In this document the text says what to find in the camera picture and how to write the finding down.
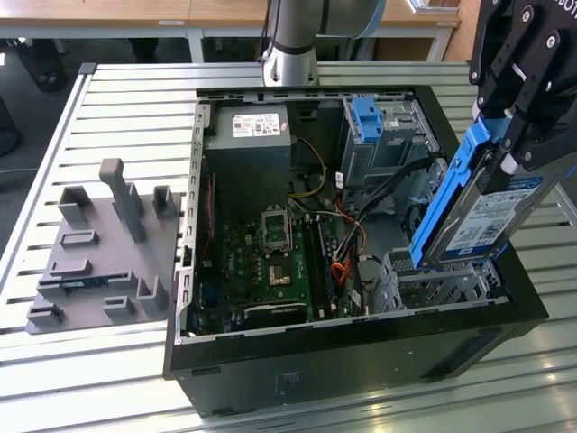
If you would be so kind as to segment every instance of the white table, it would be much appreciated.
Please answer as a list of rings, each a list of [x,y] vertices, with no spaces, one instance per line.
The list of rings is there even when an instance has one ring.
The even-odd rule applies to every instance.
[[[475,97],[467,71],[446,63],[321,64],[319,75],[325,85],[431,85],[462,135]],[[107,187],[96,181],[98,165],[102,158],[120,157],[125,177],[141,194],[151,193],[162,179],[184,196],[195,88],[232,83],[259,86],[259,69],[253,64],[101,65],[94,75],[78,77],[0,262],[0,431],[575,428],[577,230],[570,226],[576,214],[562,190],[554,191],[514,238],[551,319],[453,380],[202,420],[179,386],[160,376],[164,321],[43,336],[23,331],[57,233],[55,203],[63,186],[82,184],[91,197],[108,196]]]

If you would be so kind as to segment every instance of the power supply label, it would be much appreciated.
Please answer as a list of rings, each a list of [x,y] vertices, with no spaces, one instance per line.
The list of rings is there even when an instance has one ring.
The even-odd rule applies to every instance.
[[[280,135],[279,115],[236,115],[233,117],[233,138]]]
[[[490,250],[515,218],[515,207],[530,197],[543,178],[513,179],[504,191],[480,196],[463,220],[445,254],[449,257],[478,255]]]

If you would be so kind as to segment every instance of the white label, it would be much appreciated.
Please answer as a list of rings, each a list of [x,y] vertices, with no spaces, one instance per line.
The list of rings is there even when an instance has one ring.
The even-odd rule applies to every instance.
[[[361,295],[357,290],[351,291],[351,299],[353,299],[353,302],[357,304],[357,307],[361,307]]]
[[[184,25],[184,21],[179,21],[179,20],[159,20],[159,25]]]
[[[542,178],[513,180],[508,190],[477,198],[469,215],[463,220],[446,251],[467,255],[474,248],[493,245],[508,223],[515,217],[518,203],[531,196]]]
[[[337,188],[343,189],[343,179],[344,179],[343,174],[340,171],[334,174],[334,181],[336,183]]]
[[[280,135],[279,115],[236,115],[233,118],[233,137],[265,137]]]
[[[61,286],[63,288],[67,288],[67,287],[84,287],[84,282],[82,281],[69,281],[69,282],[63,282],[61,284]]]

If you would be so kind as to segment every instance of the motherboard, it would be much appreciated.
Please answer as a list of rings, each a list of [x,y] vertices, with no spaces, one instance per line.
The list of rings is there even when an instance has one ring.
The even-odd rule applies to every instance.
[[[200,282],[200,333],[305,323],[347,314],[350,300],[334,286],[337,247],[331,216],[295,216],[269,207],[261,218],[223,227],[217,278]]]

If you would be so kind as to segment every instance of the hard drive label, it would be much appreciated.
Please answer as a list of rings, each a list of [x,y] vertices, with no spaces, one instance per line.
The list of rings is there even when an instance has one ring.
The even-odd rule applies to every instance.
[[[541,177],[514,179],[507,190],[477,198],[447,245],[446,254],[465,256],[489,248],[515,218],[517,204],[530,197],[542,182]]]

